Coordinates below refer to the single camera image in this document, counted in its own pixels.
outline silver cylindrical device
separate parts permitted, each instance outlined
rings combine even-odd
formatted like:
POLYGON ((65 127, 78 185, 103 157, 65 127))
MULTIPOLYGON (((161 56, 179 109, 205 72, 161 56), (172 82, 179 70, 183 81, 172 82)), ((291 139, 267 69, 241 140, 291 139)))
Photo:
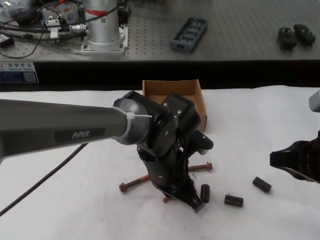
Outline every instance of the silver cylindrical device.
MULTIPOLYGON (((85 19, 101 16, 117 6, 117 0, 84 0, 85 19)), ((89 36, 87 42, 97 47, 107 47, 124 41, 119 28, 118 11, 115 10, 102 18, 87 22, 89 36)))

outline cardboard box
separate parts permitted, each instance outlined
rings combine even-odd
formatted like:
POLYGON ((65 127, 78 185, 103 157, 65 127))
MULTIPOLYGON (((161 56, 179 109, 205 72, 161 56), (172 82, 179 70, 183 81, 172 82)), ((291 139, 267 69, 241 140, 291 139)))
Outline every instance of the cardboard box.
POLYGON ((143 80, 142 82, 142 94, 158 104, 161 104, 171 93, 181 95, 195 103, 195 108, 201 118, 198 129, 204 132, 207 124, 207 112, 199 80, 143 80))

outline white zip tie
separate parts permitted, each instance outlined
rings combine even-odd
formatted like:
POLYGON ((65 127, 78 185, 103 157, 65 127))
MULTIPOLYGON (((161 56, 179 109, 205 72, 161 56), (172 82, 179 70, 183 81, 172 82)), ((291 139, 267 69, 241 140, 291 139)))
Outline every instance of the white zip tie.
POLYGON ((126 115, 126 119, 128 121, 124 134, 122 136, 120 136, 120 137, 117 137, 117 139, 118 138, 122 138, 122 137, 126 136, 129 133, 130 128, 131 128, 131 120, 132 119, 135 119, 136 117, 152 118, 151 115, 136 114, 136 113, 131 112, 131 111, 126 112, 125 110, 123 110, 123 109, 121 109, 119 107, 116 107, 116 106, 113 106, 113 108, 115 108, 115 109, 119 110, 120 112, 122 112, 123 114, 125 114, 126 115))

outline black rubber cylinder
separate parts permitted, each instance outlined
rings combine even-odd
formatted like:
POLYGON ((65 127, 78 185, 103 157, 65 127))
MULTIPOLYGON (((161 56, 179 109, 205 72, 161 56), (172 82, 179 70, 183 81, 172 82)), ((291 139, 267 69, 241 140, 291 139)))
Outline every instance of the black rubber cylinder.
POLYGON ((204 203, 208 203, 210 201, 210 186, 208 184, 201 185, 200 198, 204 203))
POLYGON ((269 193, 272 187, 269 183, 263 181, 259 177, 256 177, 253 180, 252 184, 255 185, 257 188, 261 189, 262 191, 264 191, 265 193, 269 193))
POLYGON ((244 205, 244 199, 237 196, 225 195, 224 204, 242 208, 244 205))

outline rusty bolt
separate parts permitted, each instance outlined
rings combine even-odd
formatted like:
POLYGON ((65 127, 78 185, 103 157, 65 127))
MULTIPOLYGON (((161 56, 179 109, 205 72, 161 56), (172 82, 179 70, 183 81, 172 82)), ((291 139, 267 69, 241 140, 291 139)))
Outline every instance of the rusty bolt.
POLYGON ((127 184, 124 184, 123 182, 121 183, 121 185, 119 185, 119 189, 120 189, 120 192, 122 193, 126 193, 127 190, 135 185, 138 185, 138 184, 141 184, 143 182, 146 182, 146 181, 149 181, 150 180, 150 177, 149 175, 145 175, 143 177, 140 177, 134 181, 131 181, 127 184))
MULTIPOLYGON (((212 167, 212 163, 207 162, 206 165, 190 166, 189 167, 189 172, 194 172, 194 171, 198 171, 198 170, 207 170, 209 172, 210 170, 212 170, 212 168, 213 168, 212 167)), ((122 182, 121 185, 119 185, 120 192, 126 193, 129 188, 131 188, 133 186, 136 186, 138 184, 147 182, 149 180, 150 180, 149 175, 145 175, 145 176, 140 177, 140 178, 138 178, 138 179, 136 179, 134 181, 131 181, 131 182, 127 183, 127 184, 122 182)))
POLYGON ((197 165, 197 166, 190 166, 189 167, 189 172, 194 172, 198 170, 207 170, 208 172, 212 170, 212 163, 206 162, 206 165, 197 165))
POLYGON ((163 201, 164 204, 166 204, 167 202, 170 201, 170 199, 171 199, 170 197, 165 196, 165 197, 162 199, 162 201, 163 201))

